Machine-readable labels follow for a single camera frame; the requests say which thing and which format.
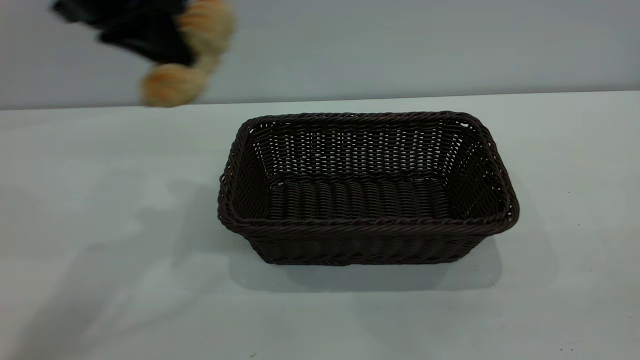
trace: gray wall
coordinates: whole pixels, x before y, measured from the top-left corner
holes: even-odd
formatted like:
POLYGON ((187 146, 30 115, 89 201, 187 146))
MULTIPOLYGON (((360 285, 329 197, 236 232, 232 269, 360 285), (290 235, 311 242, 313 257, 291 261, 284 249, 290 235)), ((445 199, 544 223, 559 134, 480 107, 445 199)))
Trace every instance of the gray wall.
MULTIPOLYGON (((639 0, 232 0, 201 102, 640 89, 639 0)), ((149 64, 0 0, 0 108, 136 104, 149 64)))

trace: wicker basket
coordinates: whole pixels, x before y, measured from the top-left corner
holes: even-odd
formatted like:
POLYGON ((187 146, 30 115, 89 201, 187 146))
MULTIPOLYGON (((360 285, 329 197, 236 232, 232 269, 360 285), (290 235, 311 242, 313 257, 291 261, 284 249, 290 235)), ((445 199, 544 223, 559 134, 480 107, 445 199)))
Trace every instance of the wicker basket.
POLYGON ((520 212, 489 130, 449 111, 250 120, 218 202, 280 265, 450 263, 520 212))

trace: white table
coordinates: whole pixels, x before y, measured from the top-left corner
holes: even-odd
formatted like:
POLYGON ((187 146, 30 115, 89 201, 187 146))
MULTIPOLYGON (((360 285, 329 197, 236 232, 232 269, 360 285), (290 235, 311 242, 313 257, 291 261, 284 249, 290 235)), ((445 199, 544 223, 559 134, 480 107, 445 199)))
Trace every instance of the white table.
POLYGON ((0 359, 640 358, 640 92, 0 112, 0 359), (466 111, 522 207, 437 266, 278 267, 216 218, 239 126, 466 111))

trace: basket rim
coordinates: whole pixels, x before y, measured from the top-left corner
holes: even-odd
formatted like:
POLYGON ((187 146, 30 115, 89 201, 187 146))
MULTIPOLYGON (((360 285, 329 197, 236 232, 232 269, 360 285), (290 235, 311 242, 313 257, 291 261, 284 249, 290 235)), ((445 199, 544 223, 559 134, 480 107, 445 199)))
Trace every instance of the basket rim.
POLYGON ((497 146, 489 130, 480 122, 479 119, 468 113, 460 113, 454 111, 423 111, 423 112, 406 112, 406 113, 300 113, 288 115, 267 115, 248 120, 238 131, 236 140, 233 143, 232 150, 229 155, 229 162, 225 167, 224 174, 220 177, 220 196, 218 197, 218 218, 230 230, 236 233, 245 233, 247 231, 258 233, 273 233, 285 235, 290 231, 300 231, 305 228, 308 231, 317 233, 344 233, 356 231, 364 233, 429 233, 429 234, 499 234, 511 229, 520 216, 520 206, 513 190, 506 167, 502 162, 497 146), (441 120, 465 120, 479 131, 479 144, 483 149, 492 155, 488 158, 488 166, 494 172, 500 183, 502 198, 505 202, 504 209, 488 217, 455 219, 455 218, 403 218, 403 217, 386 217, 386 218, 357 218, 357 219, 307 219, 307 220, 270 220, 265 218, 243 218, 231 206, 231 203, 225 199, 232 192, 228 188, 224 188, 225 177, 228 176, 229 163, 233 155, 241 156, 241 149, 249 140, 247 134, 255 127, 261 124, 288 123, 290 121, 318 121, 326 124, 327 117, 334 120, 336 124, 349 124, 354 120, 362 122, 389 122, 397 120, 398 116, 412 115, 416 117, 447 115, 441 120))

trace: basket bottom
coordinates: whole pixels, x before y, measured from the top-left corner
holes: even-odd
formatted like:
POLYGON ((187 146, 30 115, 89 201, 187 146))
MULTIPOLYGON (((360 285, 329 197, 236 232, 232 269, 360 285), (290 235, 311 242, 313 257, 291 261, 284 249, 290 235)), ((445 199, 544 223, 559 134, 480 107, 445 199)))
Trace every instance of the basket bottom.
POLYGON ((267 264, 273 265, 299 265, 299 266, 349 266, 349 265, 436 265, 455 263, 462 258, 449 258, 449 259, 418 259, 418 260, 400 260, 400 261, 377 261, 375 259, 363 260, 363 261, 349 261, 349 262, 333 262, 333 261, 270 261, 264 259, 267 264))
POLYGON ((271 220, 452 217, 435 179, 282 183, 269 193, 271 220))
POLYGON ((377 236, 247 238, 258 255, 276 265, 423 265, 464 258, 486 236, 377 236))

